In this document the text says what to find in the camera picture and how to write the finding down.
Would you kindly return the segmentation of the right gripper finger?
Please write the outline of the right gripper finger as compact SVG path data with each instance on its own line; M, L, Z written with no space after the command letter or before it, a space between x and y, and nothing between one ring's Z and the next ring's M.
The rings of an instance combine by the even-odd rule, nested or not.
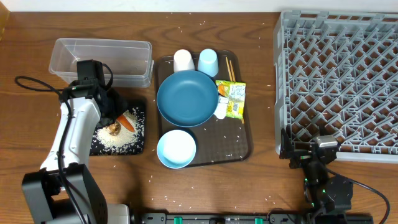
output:
M279 159L290 159L293 157L293 146L290 142L288 134L284 128L281 129L281 144L280 144L280 152Z
M320 136L331 135L331 132L329 132L324 125L319 125L318 129L319 129L319 135Z

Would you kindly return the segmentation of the orange carrot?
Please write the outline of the orange carrot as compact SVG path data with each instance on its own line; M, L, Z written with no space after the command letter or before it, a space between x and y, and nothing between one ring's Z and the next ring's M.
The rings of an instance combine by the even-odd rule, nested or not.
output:
M128 131L134 133L134 126L127 120L127 118L122 114L116 119L121 126L124 126Z

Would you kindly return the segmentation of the brown food scrap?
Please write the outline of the brown food scrap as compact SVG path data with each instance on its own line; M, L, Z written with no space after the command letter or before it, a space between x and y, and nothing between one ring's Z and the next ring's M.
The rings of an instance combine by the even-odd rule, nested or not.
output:
M106 129L110 135L117 136L121 131L121 124L116 121L115 123L109 125Z

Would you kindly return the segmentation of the dark blue plate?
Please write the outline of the dark blue plate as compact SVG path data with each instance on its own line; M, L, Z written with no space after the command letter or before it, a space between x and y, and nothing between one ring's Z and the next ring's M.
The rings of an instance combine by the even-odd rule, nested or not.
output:
M171 74L157 92L157 107L162 117L184 128L208 121L217 104L215 82L208 75L193 70Z

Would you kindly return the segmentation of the light blue bowl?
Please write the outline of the light blue bowl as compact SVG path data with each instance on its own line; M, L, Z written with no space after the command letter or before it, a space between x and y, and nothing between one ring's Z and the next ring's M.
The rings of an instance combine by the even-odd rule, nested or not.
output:
M196 151L197 145L192 135L178 129L165 133L157 144L159 161L170 169L188 166Z

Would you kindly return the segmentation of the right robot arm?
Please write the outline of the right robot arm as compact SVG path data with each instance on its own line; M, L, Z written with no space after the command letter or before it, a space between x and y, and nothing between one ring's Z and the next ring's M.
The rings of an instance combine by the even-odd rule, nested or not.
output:
M304 173L304 196L313 208L305 215L307 223L348 223L353 184L342 176L329 176L326 165L336 159L339 142L323 130L309 149L294 149L287 131L280 132L279 158L288 159L291 169Z

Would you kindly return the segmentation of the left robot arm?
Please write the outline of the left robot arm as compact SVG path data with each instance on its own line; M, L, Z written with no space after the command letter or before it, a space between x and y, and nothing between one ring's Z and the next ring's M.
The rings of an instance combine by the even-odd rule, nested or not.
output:
M88 170L100 121L99 101L111 102L98 80L75 80L58 91L62 115L53 146L36 172L22 180L34 223L130 223L129 207L108 204Z

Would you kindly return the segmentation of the grey dishwasher rack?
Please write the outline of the grey dishwasher rack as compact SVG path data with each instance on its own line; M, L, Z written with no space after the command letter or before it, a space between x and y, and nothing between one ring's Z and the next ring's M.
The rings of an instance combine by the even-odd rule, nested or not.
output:
M273 41L277 146L324 127L340 161L397 162L397 14L286 10Z

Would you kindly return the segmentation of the dark brown serving tray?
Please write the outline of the dark brown serving tray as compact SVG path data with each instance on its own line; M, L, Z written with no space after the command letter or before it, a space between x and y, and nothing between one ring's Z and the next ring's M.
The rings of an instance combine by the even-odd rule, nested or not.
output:
M216 50L219 63L219 74L216 80L228 80L228 69L225 57L232 61L236 81L241 80L237 56L229 50ZM155 93L157 95L161 83L174 72L174 56L168 55L155 63ZM225 117L218 119L213 115L205 123L191 127L178 127L165 120L158 110L159 138L168 131L182 129L190 133L197 144L197 151L192 162L186 166L198 167L247 159L253 149L249 118L244 112L242 124L240 119Z

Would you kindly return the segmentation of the green yellow snack wrapper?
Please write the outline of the green yellow snack wrapper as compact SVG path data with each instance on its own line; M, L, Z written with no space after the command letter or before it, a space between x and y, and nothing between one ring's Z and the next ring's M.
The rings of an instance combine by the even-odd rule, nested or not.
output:
M244 103L246 98L246 84L217 80L218 93L228 100L226 116L229 118L243 119Z

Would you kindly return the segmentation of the left wooden chopstick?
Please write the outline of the left wooden chopstick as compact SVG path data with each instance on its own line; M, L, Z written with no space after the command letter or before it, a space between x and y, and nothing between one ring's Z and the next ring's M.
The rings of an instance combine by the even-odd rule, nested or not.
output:
M231 68L230 68L229 60L228 60L227 56L225 57L225 60L226 60L226 66L227 66L227 69L228 69L229 80L231 82L233 82L233 76L232 76L232 73L231 73Z

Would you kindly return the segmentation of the wooden chopstick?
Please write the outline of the wooden chopstick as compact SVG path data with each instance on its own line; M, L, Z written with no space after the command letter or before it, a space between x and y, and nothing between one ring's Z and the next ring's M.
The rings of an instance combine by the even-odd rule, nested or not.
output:
M227 69L228 69L229 80L231 82L233 82L233 76L232 76L232 73L231 73L231 68L230 68L229 60L228 60L227 56L225 57L225 60L226 60L226 66L227 66Z
M232 78L232 82L236 82L236 77L234 74L234 68L233 68L233 64L232 61L229 61L229 67L230 67L230 71L231 71L231 78Z

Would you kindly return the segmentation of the right wooden chopstick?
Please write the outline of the right wooden chopstick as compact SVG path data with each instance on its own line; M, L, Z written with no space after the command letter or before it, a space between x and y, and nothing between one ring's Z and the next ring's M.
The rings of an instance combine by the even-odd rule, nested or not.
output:
M232 78L232 82L236 82L236 77L234 74L234 68L233 68L233 64L232 61L229 61L229 67L230 67L230 71L231 71L231 78Z

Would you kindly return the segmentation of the light blue plastic cup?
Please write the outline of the light blue plastic cup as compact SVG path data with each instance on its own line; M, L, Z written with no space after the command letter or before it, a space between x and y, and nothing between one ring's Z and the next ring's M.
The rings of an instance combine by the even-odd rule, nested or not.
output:
M210 77L215 77L218 74L218 56L213 49L204 49L200 52L198 71Z

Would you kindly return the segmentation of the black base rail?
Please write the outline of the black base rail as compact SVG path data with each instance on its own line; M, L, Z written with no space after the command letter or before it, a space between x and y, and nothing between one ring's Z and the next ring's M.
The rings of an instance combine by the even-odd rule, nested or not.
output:
M373 224L373 217L366 215L320 215L311 219L302 215L271 213L269 215L187 215L144 213L136 215L135 224L308 224L308 223L346 223Z

